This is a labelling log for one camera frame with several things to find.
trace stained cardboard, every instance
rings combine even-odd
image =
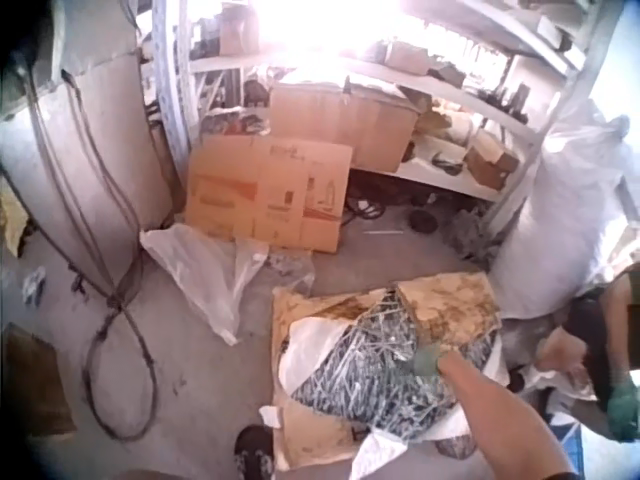
[[[271,136],[210,136],[189,160],[185,220],[207,235],[335,252],[352,149]]]
[[[326,69],[287,75],[270,110],[273,135],[349,145],[353,167],[378,172],[398,169],[418,118],[394,85]]]

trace plastic bag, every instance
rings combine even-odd
[[[140,243],[212,330],[235,345],[242,293],[267,259],[268,245],[244,239],[225,242],[183,224],[142,232]]]
[[[606,263],[627,225],[615,194],[629,159],[627,117],[606,122],[592,101],[545,139],[531,195],[489,274],[503,318],[566,304]]]

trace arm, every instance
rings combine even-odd
[[[438,370],[462,405],[496,478],[542,480],[573,471],[549,428],[523,400],[485,377],[456,351],[439,358]]]
[[[628,274],[618,277],[601,298],[607,324],[607,353],[614,385],[629,374],[628,307],[631,301],[631,281]]]

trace bright light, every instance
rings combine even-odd
[[[261,43],[288,50],[362,52],[397,31],[394,0],[255,0]]]

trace white shelf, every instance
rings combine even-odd
[[[400,5],[409,15],[440,24],[505,53],[525,52],[539,56],[562,75],[571,71],[570,63],[511,16],[507,5],[486,0],[401,0]]]
[[[501,192],[476,182],[466,165],[460,174],[453,176],[431,163],[431,158],[438,152],[446,160],[462,162],[466,152],[465,148],[426,136],[414,137],[414,142],[416,156],[406,163],[401,163],[395,173],[385,173],[385,175],[426,183],[490,202],[495,202],[500,198]]]
[[[343,70],[377,78],[389,83],[395,83],[404,87],[413,88],[435,97],[443,98],[453,103],[463,105],[480,115],[504,126],[514,136],[527,143],[533,143],[536,139],[536,131],[518,122],[506,113],[483,102],[479,98],[466,93],[453,85],[429,76],[416,76],[398,72],[384,65],[363,62],[346,57],[326,56],[314,53],[263,53],[258,55],[246,55],[239,57],[212,57],[193,60],[189,64],[191,73],[202,73],[229,68],[246,68],[253,65],[277,65],[281,67],[297,67],[311,65],[321,68],[323,64],[338,67]]]
[[[466,166],[457,176],[451,176],[443,170],[434,167],[429,161],[416,157],[402,163],[395,173],[386,173],[394,177],[426,183],[435,187],[464,193],[466,195],[495,202],[500,198],[500,192],[480,185],[469,173]]]

